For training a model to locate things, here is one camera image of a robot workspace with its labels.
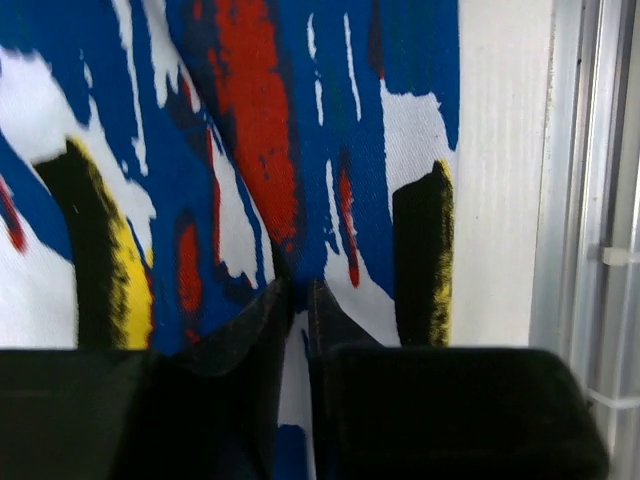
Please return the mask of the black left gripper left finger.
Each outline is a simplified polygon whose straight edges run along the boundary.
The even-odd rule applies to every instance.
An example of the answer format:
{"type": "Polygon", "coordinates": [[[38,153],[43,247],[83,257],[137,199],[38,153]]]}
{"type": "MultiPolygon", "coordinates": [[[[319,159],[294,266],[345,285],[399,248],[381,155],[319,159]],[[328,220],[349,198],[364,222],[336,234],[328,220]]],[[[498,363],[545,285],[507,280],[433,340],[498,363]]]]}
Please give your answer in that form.
{"type": "Polygon", "coordinates": [[[179,410],[174,438],[191,458],[190,479],[273,475],[290,285],[272,281],[235,318],[171,358],[179,410]]]}

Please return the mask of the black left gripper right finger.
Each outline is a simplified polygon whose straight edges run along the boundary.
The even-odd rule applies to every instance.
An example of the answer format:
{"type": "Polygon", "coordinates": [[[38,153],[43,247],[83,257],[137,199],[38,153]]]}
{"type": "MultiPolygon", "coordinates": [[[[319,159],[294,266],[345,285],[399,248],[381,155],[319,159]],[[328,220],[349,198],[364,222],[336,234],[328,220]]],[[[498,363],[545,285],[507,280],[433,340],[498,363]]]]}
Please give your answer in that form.
{"type": "Polygon", "coordinates": [[[318,479],[400,477],[398,349],[376,341],[324,281],[309,288],[308,359],[318,479]]]}

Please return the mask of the blue white red patterned trousers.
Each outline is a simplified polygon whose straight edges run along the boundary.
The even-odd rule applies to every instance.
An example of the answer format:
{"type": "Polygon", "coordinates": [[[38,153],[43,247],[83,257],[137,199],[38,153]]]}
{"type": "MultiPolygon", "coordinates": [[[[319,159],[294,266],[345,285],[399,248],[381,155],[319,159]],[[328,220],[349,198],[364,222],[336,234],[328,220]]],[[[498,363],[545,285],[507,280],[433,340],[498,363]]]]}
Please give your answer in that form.
{"type": "Polygon", "coordinates": [[[312,477],[308,288],[450,338],[455,1],[5,1],[1,344],[204,338],[295,288],[274,475],[312,477]]]}

